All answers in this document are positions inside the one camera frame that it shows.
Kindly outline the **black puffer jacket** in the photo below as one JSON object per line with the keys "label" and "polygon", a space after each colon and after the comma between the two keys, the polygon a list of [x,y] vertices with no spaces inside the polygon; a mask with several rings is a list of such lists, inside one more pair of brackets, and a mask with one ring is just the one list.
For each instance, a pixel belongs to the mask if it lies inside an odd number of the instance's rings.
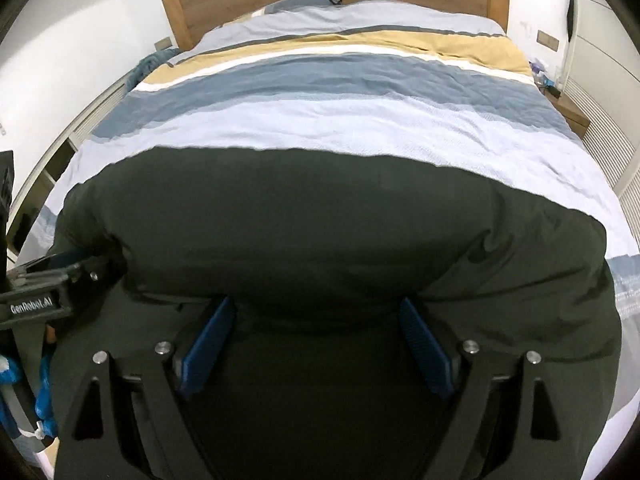
{"label": "black puffer jacket", "polygon": [[583,472],[622,344],[605,229],[496,180],[393,156],[152,148],[74,186],[72,240],[126,269],[88,320],[54,323],[61,430],[91,358],[174,341],[228,300],[184,422],[209,479],[407,479],[426,382],[404,304],[459,339],[549,363]]}

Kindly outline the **white low shelf unit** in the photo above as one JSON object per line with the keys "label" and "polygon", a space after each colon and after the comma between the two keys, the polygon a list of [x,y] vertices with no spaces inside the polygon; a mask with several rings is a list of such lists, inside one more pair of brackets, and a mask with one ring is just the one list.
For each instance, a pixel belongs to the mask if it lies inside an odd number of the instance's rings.
{"label": "white low shelf unit", "polygon": [[9,263],[17,260],[40,210],[80,144],[126,94],[126,79],[127,75],[113,82],[70,122],[47,148],[17,192],[6,225]]}

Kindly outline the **teal cloth on shelf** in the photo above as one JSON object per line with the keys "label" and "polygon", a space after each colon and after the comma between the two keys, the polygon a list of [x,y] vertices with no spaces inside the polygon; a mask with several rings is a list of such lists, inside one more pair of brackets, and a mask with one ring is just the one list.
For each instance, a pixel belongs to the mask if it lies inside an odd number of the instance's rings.
{"label": "teal cloth on shelf", "polygon": [[142,58],[127,76],[125,82],[126,91],[130,92],[134,90],[150,73],[154,72],[154,70],[165,64],[171,58],[174,58],[180,52],[181,50],[178,48],[167,48],[153,52],[145,58]]}

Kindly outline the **wooden nightstand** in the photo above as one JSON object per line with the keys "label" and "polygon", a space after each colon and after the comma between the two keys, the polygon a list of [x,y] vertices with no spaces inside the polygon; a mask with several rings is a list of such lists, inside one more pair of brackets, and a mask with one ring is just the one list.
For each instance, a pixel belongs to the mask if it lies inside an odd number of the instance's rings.
{"label": "wooden nightstand", "polygon": [[579,139],[583,139],[590,126],[590,119],[560,90],[554,87],[544,87],[542,93],[564,117],[570,130],[577,134]]}

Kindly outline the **striped duvet cover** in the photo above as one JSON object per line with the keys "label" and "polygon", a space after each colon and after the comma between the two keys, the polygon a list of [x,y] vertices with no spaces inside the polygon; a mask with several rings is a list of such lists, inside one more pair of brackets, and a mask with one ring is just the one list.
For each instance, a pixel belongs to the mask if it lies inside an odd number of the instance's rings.
{"label": "striped duvet cover", "polygon": [[639,409],[639,251],[608,179],[488,18],[392,0],[252,14],[138,84],[81,144],[21,251],[52,244],[70,190],[157,146],[308,148],[457,167],[600,221],[623,352],[584,475],[603,476]]}

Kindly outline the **white wardrobe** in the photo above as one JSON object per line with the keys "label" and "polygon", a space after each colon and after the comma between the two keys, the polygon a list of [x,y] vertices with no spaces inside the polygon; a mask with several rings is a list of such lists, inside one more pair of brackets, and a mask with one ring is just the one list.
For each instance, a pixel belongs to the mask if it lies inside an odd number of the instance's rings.
{"label": "white wardrobe", "polygon": [[639,52],[606,0],[570,0],[564,92],[590,121],[582,143],[602,171],[621,226],[639,244]]}

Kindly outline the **blue grey pillow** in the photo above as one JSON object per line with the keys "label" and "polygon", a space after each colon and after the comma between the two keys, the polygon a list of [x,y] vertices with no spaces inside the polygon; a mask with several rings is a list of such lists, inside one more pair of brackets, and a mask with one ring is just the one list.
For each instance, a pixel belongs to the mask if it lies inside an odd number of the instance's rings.
{"label": "blue grey pillow", "polygon": [[279,0],[265,6],[265,14],[291,11],[305,6],[338,6],[343,0]]}

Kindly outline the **left wall switch plate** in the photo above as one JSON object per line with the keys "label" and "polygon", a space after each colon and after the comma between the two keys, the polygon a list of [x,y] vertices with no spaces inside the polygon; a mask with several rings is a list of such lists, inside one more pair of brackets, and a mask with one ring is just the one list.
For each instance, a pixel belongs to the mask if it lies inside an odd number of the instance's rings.
{"label": "left wall switch plate", "polygon": [[172,47],[172,42],[171,39],[169,37],[165,37],[161,40],[158,40],[155,44],[154,44],[154,48],[157,51],[163,51],[166,49],[169,49]]}

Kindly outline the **wall switch plate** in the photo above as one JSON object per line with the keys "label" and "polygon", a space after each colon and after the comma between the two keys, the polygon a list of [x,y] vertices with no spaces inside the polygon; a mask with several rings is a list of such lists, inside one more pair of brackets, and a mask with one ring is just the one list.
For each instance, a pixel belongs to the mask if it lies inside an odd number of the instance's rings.
{"label": "wall switch plate", "polygon": [[158,40],[155,44],[154,44],[154,48],[157,51],[163,51],[166,49],[169,49],[172,47],[172,42],[171,39],[169,37],[165,37],[161,40]]}
{"label": "wall switch plate", "polygon": [[559,50],[560,40],[547,34],[546,32],[543,32],[542,30],[538,30],[536,41],[538,42],[538,44],[541,44],[542,46],[554,52]]}

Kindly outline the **right wall switch plate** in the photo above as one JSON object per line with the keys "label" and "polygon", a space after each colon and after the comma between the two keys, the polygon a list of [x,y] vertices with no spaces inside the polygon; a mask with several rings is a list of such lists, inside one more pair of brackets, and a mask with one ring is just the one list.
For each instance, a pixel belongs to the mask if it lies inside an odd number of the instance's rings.
{"label": "right wall switch plate", "polygon": [[543,32],[542,30],[538,30],[536,41],[538,42],[538,44],[541,44],[542,46],[554,52],[559,50],[560,40],[547,34],[546,32]]}

